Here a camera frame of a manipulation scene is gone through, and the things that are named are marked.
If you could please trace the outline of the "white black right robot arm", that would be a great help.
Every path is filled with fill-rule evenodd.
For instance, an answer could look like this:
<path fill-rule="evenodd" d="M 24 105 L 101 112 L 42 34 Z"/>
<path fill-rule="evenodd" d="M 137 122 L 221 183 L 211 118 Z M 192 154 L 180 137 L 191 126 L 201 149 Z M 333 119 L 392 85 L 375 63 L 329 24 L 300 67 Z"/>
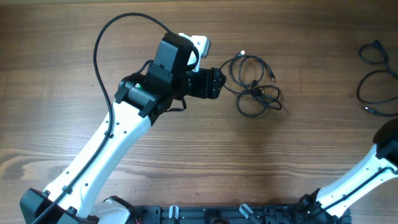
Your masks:
<path fill-rule="evenodd" d="M 297 223 L 335 223 L 350 205 L 397 177 L 397 119 L 384 124 L 373 137 L 366 156 L 345 175 L 315 192 L 315 199 L 300 209 Z"/>

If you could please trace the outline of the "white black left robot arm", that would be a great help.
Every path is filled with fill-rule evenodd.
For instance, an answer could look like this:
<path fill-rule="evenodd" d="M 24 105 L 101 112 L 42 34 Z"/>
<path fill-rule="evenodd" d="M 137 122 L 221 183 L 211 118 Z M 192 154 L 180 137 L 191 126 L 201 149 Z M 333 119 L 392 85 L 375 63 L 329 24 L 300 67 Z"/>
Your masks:
<path fill-rule="evenodd" d="M 167 33 L 154 59 L 123 78 L 100 127 L 72 163 L 42 191 L 29 189 L 20 207 L 26 223 L 139 223 L 118 197 L 97 203 L 104 183 L 131 146 L 186 96 L 215 99 L 225 83 L 218 68 L 200 62 L 211 42 L 202 35 Z"/>

